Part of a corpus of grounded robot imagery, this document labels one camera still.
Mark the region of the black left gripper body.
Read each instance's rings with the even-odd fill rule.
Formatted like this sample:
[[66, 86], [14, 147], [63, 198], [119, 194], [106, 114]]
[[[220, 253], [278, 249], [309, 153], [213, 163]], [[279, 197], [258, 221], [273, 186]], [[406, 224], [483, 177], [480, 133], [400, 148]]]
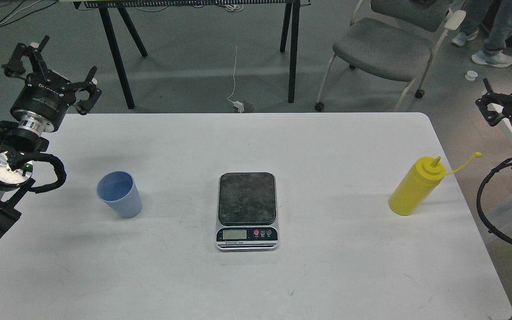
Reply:
[[24, 87], [14, 102], [10, 113], [17, 121], [27, 114], [43, 118], [45, 132], [59, 129], [70, 105], [73, 104], [73, 91], [63, 92], [71, 81], [55, 71], [47, 74], [31, 72], [24, 80]]

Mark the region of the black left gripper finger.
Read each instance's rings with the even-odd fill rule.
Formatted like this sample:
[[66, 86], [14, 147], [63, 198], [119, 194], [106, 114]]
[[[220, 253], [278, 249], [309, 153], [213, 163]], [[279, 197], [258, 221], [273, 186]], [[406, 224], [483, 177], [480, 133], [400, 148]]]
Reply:
[[26, 73], [22, 59], [23, 57], [28, 57], [33, 73], [42, 75], [45, 81], [50, 81], [50, 79], [47, 78], [47, 76], [50, 75], [50, 69], [48, 69], [43, 57], [41, 56], [41, 51], [44, 49], [49, 39], [50, 37], [45, 35], [39, 44], [31, 43], [30, 45], [26, 45], [24, 43], [18, 43], [12, 52], [12, 56], [8, 59], [8, 62], [1, 66], [4, 70], [4, 75], [6, 77], [26, 81], [28, 77], [22, 76]]
[[94, 78], [94, 75], [97, 72], [97, 67], [93, 66], [89, 69], [87, 77], [84, 81], [67, 83], [63, 85], [63, 92], [87, 92], [88, 98], [85, 100], [79, 100], [77, 103], [74, 103], [73, 106], [79, 115], [87, 115], [96, 105], [98, 99], [100, 98], [102, 91], [97, 87], [97, 80]]

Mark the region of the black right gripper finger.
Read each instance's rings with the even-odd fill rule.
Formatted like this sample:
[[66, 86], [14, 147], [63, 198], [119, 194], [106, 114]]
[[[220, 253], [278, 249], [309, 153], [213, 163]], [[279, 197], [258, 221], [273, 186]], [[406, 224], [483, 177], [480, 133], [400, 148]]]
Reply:
[[487, 78], [482, 80], [485, 93], [475, 101], [481, 115], [489, 126], [497, 126], [504, 118], [512, 126], [512, 93], [496, 93]]

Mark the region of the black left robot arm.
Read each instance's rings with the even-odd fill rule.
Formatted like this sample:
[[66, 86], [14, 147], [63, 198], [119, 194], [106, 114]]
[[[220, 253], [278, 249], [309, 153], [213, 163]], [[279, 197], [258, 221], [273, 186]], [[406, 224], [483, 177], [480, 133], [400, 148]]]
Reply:
[[57, 131], [70, 107], [87, 115], [102, 93], [94, 79], [97, 67], [80, 82], [49, 69], [41, 56], [48, 41], [45, 36], [40, 43], [18, 43], [2, 65], [7, 77], [24, 86], [10, 109], [13, 121], [0, 121], [0, 239], [20, 219], [16, 205], [24, 195], [65, 184], [64, 164], [46, 153], [49, 141], [42, 134]]

